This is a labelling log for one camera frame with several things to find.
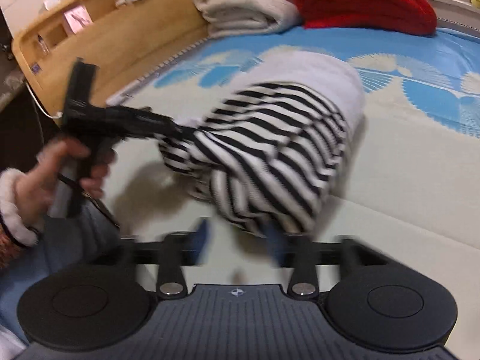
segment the wooden headboard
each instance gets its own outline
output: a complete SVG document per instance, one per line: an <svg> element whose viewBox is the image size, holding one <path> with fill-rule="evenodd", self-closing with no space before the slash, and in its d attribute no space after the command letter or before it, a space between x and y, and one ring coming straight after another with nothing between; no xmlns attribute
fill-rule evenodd
<svg viewBox="0 0 480 360"><path fill-rule="evenodd" d="M191 0L141 0L120 8L115 1L64 0L15 37L13 53L51 115L63 109L77 57L100 67L92 103L104 105L107 97L207 34L206 22ZM67 36L63 13L77 5L85 5L94 23ZM49 47L48 55L38 35ZM37 73L32 71L35 64L40 67Z"/></svg>

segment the bed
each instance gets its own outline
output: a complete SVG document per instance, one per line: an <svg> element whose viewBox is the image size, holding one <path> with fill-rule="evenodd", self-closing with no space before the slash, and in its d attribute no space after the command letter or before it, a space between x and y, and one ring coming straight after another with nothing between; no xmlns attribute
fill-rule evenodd
<svg viewBox="0 0 480 360"><path fill-rule="evenodd" d="M94 0L82 1L89 5ZM180 119L211 110L229 94L236 74L249 71L270 53L301 49L354 66L367 93L365 118L354 137L348 170L322 210L315 238L358 237L443 284L458 304L458 321L447 347L461 359L478 360L480 40L450 29L438 30L433 37L414 37L361 28L297 27L280 35L213 41L203 39L205 23L193 5L179 1L183 16L159 11L155 31L143 32L149 42L125 40L140 31L144 21L152 21L145 13L152 5L165 7L167 0L123 8L128 18L143 15L137 28L125 25L122 11L104 10L102 16L98 10L98 18L92 14L96 27L79 38L59 38L57 52L48 58L29 53L42 23L55 29L55 15L78 3L68 0L25 30L13 49L52 114L61 110L65 67L76 56L101 67L94 103L152 107ZM119 40L111 34L114 29L127 35ZM44 39L53 39L50 33L42 33ZM118 42L117 49L99 52L112 42ZM40 74L32 72L32 63L42 67ZM185 270L190 287L286 284L288 273L275 268L261 240L232 228L212 206L186 194L163 166L155 142L128 140L117 152L105 203L124 233L152 240L191 229L199 217L212 218L213 237L204 266ZM147 288L154 285L154 270L143 270ZM335 281L333 269L320 269L321 290Z"/></svg>

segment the black round disc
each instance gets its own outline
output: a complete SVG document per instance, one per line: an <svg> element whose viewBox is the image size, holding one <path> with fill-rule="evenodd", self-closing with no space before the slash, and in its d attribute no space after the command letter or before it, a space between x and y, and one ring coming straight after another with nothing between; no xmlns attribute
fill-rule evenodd
<svg viewBox="0 0 480 360"><path fill-rule="evenodd" d="M457 320L450 292L399 265L358 269L330 290L325 308L347 336L384 351L445 343Z"/></svg>
<svg viewBox="0 0 480 360"><path fill-rule="evenodd" d="M56 350L86 351L132 334L149 307L147 292L114 268L81 265L31 286L17 313L33 341Z"/></svg>

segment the person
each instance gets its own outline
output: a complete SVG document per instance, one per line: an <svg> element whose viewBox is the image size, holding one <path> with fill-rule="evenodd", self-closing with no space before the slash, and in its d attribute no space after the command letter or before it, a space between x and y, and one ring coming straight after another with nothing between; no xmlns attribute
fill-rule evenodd
<svg viewBox="0 0 480 360"><path fill-rule="evenodd" d="M90 150L78 140L62 137L50 142L38 164L24 174L16 169L0 175L0 360L10 360L27 345L16 308L28 287L72 263L90 261L117 245L119 234L95 205L86 200L75 218L46 216L67 157L83 159ZM92 198L115 159L111 151L80 180Z"/></svg>

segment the black and white striped fabric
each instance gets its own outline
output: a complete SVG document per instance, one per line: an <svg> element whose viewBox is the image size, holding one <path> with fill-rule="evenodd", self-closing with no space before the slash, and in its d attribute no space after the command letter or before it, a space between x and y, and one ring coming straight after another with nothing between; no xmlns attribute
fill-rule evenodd
<svg viewBox="0 0 480 360"><path fill-rule="evenodd" d="M165 164L195 178L192 195L213 202L243 230L311 231L347 149L337 106L297 83L238 91L188 140L160 139Z"/></svg>

